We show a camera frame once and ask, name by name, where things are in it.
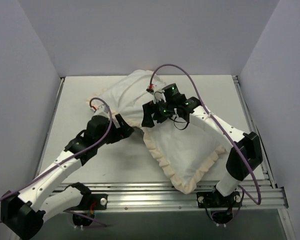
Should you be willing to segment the green and cream pillowcase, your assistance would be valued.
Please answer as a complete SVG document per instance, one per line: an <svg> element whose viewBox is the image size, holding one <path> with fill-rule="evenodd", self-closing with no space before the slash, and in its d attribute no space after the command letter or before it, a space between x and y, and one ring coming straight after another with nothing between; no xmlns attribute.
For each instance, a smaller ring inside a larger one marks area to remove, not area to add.
<svg viewBox="0 0 300 240"><path fill-rule="evenodd" d="M143 142L159 163L165 176L180 192L193 192L198 182L225 155L226 149L200 128L189 125L178 130L170 119L154 127L142 127L142 105L152 101L146 91L153 73L136 70L112 86L96 94L102 101L93 106L108 105L113 115L120 114L133 128L143 132Z"/></svg>

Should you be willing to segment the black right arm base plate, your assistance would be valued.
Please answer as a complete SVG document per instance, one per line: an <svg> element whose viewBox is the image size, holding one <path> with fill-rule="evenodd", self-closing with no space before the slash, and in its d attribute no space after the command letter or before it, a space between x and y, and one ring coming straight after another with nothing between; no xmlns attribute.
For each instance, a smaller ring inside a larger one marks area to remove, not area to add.
<svg viewBox="0 0 300 240"><path fill-rule="evenodd" d="M199 208L236 208L241 201L241 195L238 191L234 191L228 196L223 196L216 191L197 192L197 206Z"/></svg>

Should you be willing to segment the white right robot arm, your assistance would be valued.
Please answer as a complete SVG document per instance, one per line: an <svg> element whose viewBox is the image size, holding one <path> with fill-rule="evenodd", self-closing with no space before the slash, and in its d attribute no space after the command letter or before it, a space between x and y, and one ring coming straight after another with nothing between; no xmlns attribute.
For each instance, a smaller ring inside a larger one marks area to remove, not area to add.
<svg viewBox="0 0 300 240"><path fill-rule="evenodd" d="M200 128L216 139L229 153L226 173L216 184L212 193L213 203L224 206L230 201L230 195L247 177L255 181L253 171L263 162L260 138L255 132L243 132L212 113L200 96L186 98L172 83L160 89L163 99L156 99L142 105L142 127L153 128L168 118L177 116L188 125Z"/></svg>

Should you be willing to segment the aluminium front frame rails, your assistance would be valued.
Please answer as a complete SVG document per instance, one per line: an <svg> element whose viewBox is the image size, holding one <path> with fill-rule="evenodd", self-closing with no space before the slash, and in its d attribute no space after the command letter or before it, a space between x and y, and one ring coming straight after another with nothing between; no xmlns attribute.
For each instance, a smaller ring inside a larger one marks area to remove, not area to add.
<svg viewBox="0 0 300 240"><path fill-rule="evenodd" d="M198 210L197 193L209 192L216 181L201 181L194 192L183 194L169 182L141 183L85 183L93 194L107 195L109 213L163 212ZM288 201L282 188L275 188L269 180L258 181L261 204L244 197L243 210L286 209Z"/></svg>

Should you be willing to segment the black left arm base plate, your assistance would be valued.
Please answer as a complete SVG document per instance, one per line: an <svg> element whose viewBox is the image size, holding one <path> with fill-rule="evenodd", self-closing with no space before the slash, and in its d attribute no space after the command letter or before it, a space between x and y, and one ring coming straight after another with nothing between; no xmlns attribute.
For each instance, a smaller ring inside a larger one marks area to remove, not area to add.
<svg viewBox="0 0 300 240"><path fill-rule="evenodd" d="M108 195L105 193L92 193L82 197L80 203L68 208L70 211L103 211L107 209Z"/></svg>

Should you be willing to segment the aluminium table edge rail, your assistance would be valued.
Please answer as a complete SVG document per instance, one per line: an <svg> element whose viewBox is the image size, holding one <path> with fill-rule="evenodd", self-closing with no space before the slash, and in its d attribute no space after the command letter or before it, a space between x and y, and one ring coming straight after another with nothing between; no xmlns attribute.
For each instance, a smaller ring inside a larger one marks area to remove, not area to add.
<svg viewBox="0 0 300 240"><path fill-rule="evenodd" d="M38 160L38 163L36 165L36 169L35 169L35 173L33 175L33 178L36 178L40 173L40 169L41 169L42 162L43 162L43 159L44 159L44 154L45 154L45 151L46 151L46 147L47 147L47 144L48 144L50 132L51 132L51 129L52 129L52 125L53 125L53 122L54 122L54 118L55 118L55 115L56 115L56 111L57 111L57 108L58 108L58 104L59 104L59 101L60 101L60 97L61 97L61 93L62 93L64 84L65 84L65 77L61 77L60 78L60 84L59 84L59 87L58 87L58 90L57 90L57 93L56 93L56 97L55 97L55 100L53 102L53 111L52 111L51 116L49 117L48 129L47 129L46 134L44 136L43 146L42 146L41 151L40 151L39 160Z"/></svg>

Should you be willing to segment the aluminium right side rail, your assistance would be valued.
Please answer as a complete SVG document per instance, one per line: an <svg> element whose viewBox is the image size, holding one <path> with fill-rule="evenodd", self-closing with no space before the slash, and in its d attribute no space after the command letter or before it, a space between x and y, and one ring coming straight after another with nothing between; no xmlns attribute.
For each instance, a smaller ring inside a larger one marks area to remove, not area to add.
<svg viewBox="0 0 300 240"><path fill-rule="evenodd" d="M248 108L248 105L247 105L247 103L244 99L244 96L243 96L243 93L242 93L242 90L241 90L241 86L240 86L240 82L239 82L239 76L238 75L233 75L232 79L233 79L233 83L234 83L234 86L235 86L237 94L238 94L240 104L241 104L242 109L243 109L243 113L244 113L248 128L251 132L255 132L256 134L259 135L260 146L261 146L261 155L262 155L262 158L263 158L263 162L261 164L262 165L262 170L263 170L264 173L266 173L266 175L269 179L271 187L272 188L277 188L278 185L275 183L275 180L274 180L274 177L273 177L273 174L272 174L272 170L271 170L271 166L270 166L270 163L269 163L269 159L268 159L267 153L265 151L265 147L264 147L262 138L260 136L257 125L255 124L255 122L253 120L253 117L252 117L251 112Z"/></svg>

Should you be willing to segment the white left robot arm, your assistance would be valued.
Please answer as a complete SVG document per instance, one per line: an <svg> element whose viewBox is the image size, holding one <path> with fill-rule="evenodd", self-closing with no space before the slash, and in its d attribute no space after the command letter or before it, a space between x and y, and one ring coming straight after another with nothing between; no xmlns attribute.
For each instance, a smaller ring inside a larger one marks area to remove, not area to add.
<svg viewBox="0 0 300 240"><path fill-rule="evenodd" d="M93 158L103 145L114 144L131 136L134 129L120 114L115 117L94 115L86 129L66 145L54 162L28 186L7 191L0 201L0 220L22 240L34 237L50 218L71 208L85 210L96 200L80 182L51 195L73 172Z"/></svg>

